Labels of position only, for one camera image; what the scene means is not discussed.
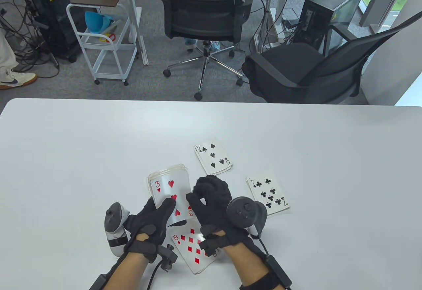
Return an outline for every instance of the office chair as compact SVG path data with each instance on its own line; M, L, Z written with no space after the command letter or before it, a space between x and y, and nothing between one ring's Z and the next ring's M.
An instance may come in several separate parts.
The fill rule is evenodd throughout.
M217 52L210 52L210 41L230 41L237 44L241 40L242 25L249 18L253 0L161 0L164 5L164 30L170 39L186 37L203 40L203 50L196 47L202 56L170 65L163 71L170 77L170 69L203 58L202 74L198 92L194 98L202 99L201 89L207 63L211 60L239 78L243 75L214 57L215 54L230 50L234 56L234 47L230 46Z
M329 41L321 55L305 43L281 45L246 57L242 70L253 94L268 103L336 104L359 94L362 68L368 57L390 37L422 17L414 15L395 28L356 38L341 24L329 26L347 40L327 56Z

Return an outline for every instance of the deck of cards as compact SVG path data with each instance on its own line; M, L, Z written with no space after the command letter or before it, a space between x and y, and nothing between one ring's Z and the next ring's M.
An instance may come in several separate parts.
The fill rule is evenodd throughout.
M233 166L230 157L216 137L193 148L207 175L221 174Z
M201 273L221 253L221 250L217 249L213 256L208 257L205 251L199 247L199 243L204 240L200 228L201 225L194 218L189 219L186 225L174 226L167 229L167 235L171 236L174 245L194 274Z
M176 200L176 207L167 226L195 216L186 200L186 194L191 192L191 188L187 168L184 165L171 166L150 174L147 184L157 208L166 198Z
M265 172L253 177L247 177L246 182L252 191L255 201L259 201L265 205L268 215L290 207L273 173Z

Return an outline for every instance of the gloved hand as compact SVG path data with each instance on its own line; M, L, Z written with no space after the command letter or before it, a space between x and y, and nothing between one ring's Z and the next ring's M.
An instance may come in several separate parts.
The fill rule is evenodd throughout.
M205 198L206 205L200 199ZM230 245L236 245L248 239L248 233L243 228L235 227L227 217L227 205L232 201L229 186L216 176L208 175L199 178L192 193L186 195L186 200L201 224L202 234L205 232L226 233Z
M176 206L176 201L172 198L166 198L161 206L156 209L154 200L149 198L145 207L137 215L129 215L128 219L123 223L126 230L131 233L131 239L125 245L125 252L130 251L131 245L136 240L136 236L141 233L146 233L148 239L145 241L151 243L157 248L166 238L166 226L170 215ZM157 258L157 251L155 254L145 254L145 257L153 262Z

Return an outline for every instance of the blue funnel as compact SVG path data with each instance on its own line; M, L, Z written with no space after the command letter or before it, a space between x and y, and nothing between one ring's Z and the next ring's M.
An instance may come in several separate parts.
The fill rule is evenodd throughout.
M88 27L89 32L94 34L101 34L106 28L110 26L110 22L113 20L108 15L98 14L96 12L86 11L85 12L85 23Z

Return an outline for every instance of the computer tower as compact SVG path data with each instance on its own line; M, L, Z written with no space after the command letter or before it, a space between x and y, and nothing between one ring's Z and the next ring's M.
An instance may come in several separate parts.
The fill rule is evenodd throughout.
M33 24L38 28L48 49L59 58L76 61L80 46L72 25L66 14L66 7L71 0L25 0L26 10L33 17ZM79 31L86 30L84 8L75 7L72 16Z
M328 26L340 23L348 28L359 2L360 0L305 0L292 42L307 43L322 53ZM329 52L337 49L342 40L340 35L333 32Z

